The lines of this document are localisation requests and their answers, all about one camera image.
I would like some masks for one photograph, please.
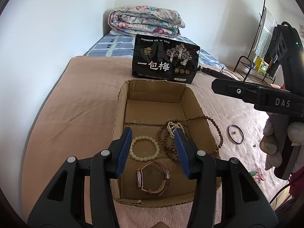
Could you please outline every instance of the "brown leather watch strap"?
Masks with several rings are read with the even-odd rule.
[[[157,168],[159,168],[162,172],[163,172],[163,180],[161,185],[159,186],[159,188],[157,190],[146,190],[143,188],[143,169],[145,167],[147,167],[148,165],[154,165]],[[143,165],[142,167],[140,167],[137,171],[136,171],[136,177],[137,177],[137,187],[141,190],[144,191],[148,194],[158,194],[159,196],[165,191],[166,187],[170,184],[170,174],[169,171],[167,169],[165,169],[163,167],[162,164],[160,164],[157,161],[149,161],[148,163],[146,163],[145,165]]]

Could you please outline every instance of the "floral comforter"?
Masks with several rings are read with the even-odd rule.
[[[178,37],[185,23],[175,10],[151,6],[122,6],[109,15],[109,26],[125,35]]]

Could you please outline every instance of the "gold logo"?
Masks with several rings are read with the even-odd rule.
[[[143,49],[143,54],[144,55],[151,55],[152,49],[150,47],[144,48]]]

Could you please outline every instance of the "black plastic bag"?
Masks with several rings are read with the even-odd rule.
[[[132,75],[190,84],[197,71],[200,47],[174,39],[136,35]]]

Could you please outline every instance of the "blue rubber pad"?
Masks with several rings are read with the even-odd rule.
[[[183,140],[181,139],[181,136],[179,134],[180,132],[178,129],[174,131],[174,144],[175,148],[177,149],[178,158],[181,163],[181,168],[183,170],[183,173],[186,175],[187,178],[190,177],[190,161],[188,158],[188,155],[186,153],[185,145]]]
[[[119,177],[121,173],[123,173],[127,161],[127,157],[129,155],[129,150],[132,142],[132,130],[129,129],[127,136],[123,142],[123,146],[121,147],[120,153],[117,158],[117,168],[116,175]]]

